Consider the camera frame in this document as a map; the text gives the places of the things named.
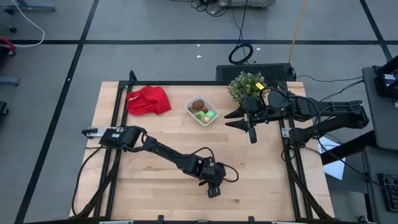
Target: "white paper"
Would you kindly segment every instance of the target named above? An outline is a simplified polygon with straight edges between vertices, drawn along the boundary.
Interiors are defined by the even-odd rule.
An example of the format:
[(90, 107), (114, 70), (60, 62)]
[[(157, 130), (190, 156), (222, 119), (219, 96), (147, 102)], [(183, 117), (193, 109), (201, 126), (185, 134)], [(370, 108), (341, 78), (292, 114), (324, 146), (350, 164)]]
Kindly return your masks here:
[[(326, 150), (330, 150), (333, 149), (335, 146), (339, 146), (338, 143), (335, 143), (334, 141), (331, 141), (325, 137), (320, 138), (319, 141), (323, 144)], [(322, 151), (322, 147), (321, 145), (319, 145), (319, 143), (318, 148), (320, 153), (327, 153)], [(331, 164), (324, 165), (323, 170), (326, 174), (336, 179), (343, 180), (344, 166), (344, 163), (342, 163), (341, 161), (336, 161), (332, 162)]]

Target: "yellow label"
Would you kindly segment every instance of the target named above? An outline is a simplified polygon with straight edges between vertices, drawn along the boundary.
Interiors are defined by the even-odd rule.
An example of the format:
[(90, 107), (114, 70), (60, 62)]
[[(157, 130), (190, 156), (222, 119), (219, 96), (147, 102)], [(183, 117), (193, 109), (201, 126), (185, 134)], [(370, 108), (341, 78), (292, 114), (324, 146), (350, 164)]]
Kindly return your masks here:
[(262, 89), (264, 88), (264, 86), (261, 85), (261, 83), (257, 83), (256, 86), (257, 86), (260, 90), (262, 90)]

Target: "clear plastic container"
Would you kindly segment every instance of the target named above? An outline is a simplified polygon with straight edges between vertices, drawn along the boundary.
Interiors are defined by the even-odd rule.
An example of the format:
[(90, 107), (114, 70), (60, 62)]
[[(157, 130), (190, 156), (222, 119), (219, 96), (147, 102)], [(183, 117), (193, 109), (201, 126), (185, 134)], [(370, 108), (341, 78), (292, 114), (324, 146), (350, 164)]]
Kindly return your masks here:
[[(205, 108), (207, 108), (209, 111), (214, 111), (215, 116), (213, 119), (210, 120), (209, 123), (202, 123), (194, 114), (191, 113), (191, 111), (189, 111), (189, 107), (192, 106), (192, 103), (196, 100), (203, 100), (203, 102), (205, 103)], [(219, 111), (218, 109), (212, 105), (210, 103), (210, 101), (208, 101), (203, 95), (197, 95), (194, 96), (190, 101), (188, 101), (188, 103), (185, 104), (185, 110), (192, 116), (193, 119), (195, 119), (196, 121), (198, 121), (199, 124), (201, 124), (202, 126), (208, 126), (209, 124), (211, 124), (219, 115)]]

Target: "white cable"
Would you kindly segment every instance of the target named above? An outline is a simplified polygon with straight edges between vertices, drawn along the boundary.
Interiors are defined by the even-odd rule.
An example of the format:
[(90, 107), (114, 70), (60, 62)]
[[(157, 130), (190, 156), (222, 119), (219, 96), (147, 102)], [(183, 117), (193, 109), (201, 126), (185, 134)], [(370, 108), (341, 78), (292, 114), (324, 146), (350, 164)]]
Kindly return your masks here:
[(43, 42), (43, 40), (44, 40), (45, 32), (38, 25), (34, 24), (34, 22), (30, 21), (30, 19), (28, 19), (25, 16), (25, 14), (21, 11), (21, 9), (19, 8), (18, 4), (14, 0), (11, 0), (11, 1), (17, 7), (18, 11), (22, 14), (22, 16), (24, 16), (27, 21), (29, 21), (33, 26), (36, 26), (36, 28), (38, 28), (43, 33), (42, 40), (39, 43), (37, 43), (37, 44), (32, 44), (32, 45), (16, 45), (16, 44), (14, 44), (14, 45), (16, 47), (34, 47), (34, 46), (37, 46), (37, 45), (41, 44)]

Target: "yellow cable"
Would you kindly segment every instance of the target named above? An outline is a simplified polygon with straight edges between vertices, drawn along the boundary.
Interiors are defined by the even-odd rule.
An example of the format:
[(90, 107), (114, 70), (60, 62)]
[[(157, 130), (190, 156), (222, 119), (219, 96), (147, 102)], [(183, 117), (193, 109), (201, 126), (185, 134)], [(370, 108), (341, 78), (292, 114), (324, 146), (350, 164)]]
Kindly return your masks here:
[(298, 19), (298, 23), (296, 25), (296, 30), (294, 31), (293, 42), (292, 42), (292, 46), (290, 48), (290, 53), (289, 53), (289, 63), (292, 60), (294, 43), (296, 42), (297, 33), (300, 30), (301, 20), (303, 20), (303, 17), (304, 17), (304, 14), (305, 14), (305, 10), (307, 8), (307, 3), (308, 3), (308, 0), (304, 0), (304, 6), (303, 6), (303, 9), (301, 10), (300, 18)]

